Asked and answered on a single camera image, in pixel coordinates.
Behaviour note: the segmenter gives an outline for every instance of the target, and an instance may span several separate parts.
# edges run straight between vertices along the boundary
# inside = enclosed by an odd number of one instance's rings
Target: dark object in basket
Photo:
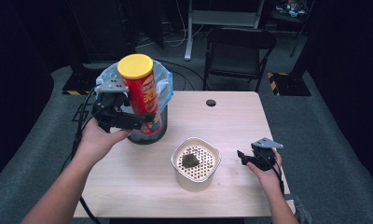
[[[186,154],[183,156],[183,166],[185,168],[191,168],[199,165],[199,160],[194,154]]]

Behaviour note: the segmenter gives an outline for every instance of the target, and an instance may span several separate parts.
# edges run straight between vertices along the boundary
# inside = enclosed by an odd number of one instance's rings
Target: human hand
[[[93,166],[111,150],[114,144],[127,138],[130,134],[130,130],[107,133],[99,126],[97,119],[92,118],[82,132],[82,139],[73,161],[82,161]]]
[[[276,162],[278,164],[278,166],[276,164],[274,165],[274,169],[277,171],[277,173],[280,174],[280,167],[282,166],[282,157],[280,156],[279,152],[277,152],[277,150],[273,149],[273,152],[276,158]],[[268,171],[262,171],[251,162],[247,162],[247,166],[258,177],[259,183],[267,195],[276,191],[281,192],[281,189],[279,188],[279,178],[273,170],[270,169]]]

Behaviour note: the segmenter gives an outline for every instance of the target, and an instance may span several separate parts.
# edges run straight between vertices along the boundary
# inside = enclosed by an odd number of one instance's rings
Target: human arm
[[[280,167],[282,166],[282,157],[274,150],[276,162],[278,164],[274,166],[277,173],[280,173]],[[273,224],[279,223],[298,223],[288,204],[286,203],[282,191],[280,189],[280,181],[273,170],[262,171],[253,165],[251,162],[247,162],[248,168],[258,177],[259,184],[264,190],[266,197],[269,201],[271,219]]]
[[[95,118],[89,121],[74,158],[22,223],[71,223],[93,166],[129,131],[106,133]]]

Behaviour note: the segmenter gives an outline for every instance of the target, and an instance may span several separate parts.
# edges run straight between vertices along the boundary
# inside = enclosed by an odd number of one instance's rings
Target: wooden table
[[[216,101],[209,107],[206,101]],[[168,130],[148,146],[124,140],[90,173],[83,197],[96,217],[269,217],[256,176],[236,150],[253,155],[251,143],[272,139],[258,94],[251,91],[175,91],[168,105]],[[171,156],[189,137],[216,147],[222,160],[210,187],[182,189]],[[285,193],[289,193],[285,181]],[[291,209],[295,211],[292,201]],[[75,217],[87,217],[79,204]]]

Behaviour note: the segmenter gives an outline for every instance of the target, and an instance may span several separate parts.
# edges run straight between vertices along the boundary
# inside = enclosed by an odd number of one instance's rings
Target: chair
[[[297,44],[299,43],[300,38],[302,37],[303,33],[305,32],[306,23],[309,19],[309,16],[311,14],[311,10],[314,6],[315,0],[311,1],[311,6],[309,13],[306,15],[297,15],[296,17],[292,17],[289,13],[282,13],[275,8],[270,12],[269,20],[276,21],[277,23],[282,23],[286,25],[290,25],[293,27],[296,27],[298,29],[297,31],[297,41],[294,45],[294,48],[292,49],[290,57],[292,58],[294,56],[295,50],[297,49]]]
[[[269,32],[248,28],[219,27],[208,34],[203,90],[209,75],[257,79],[256,92],[268,57],[276,45]],[[259,51],[265,50],[260,60]]]

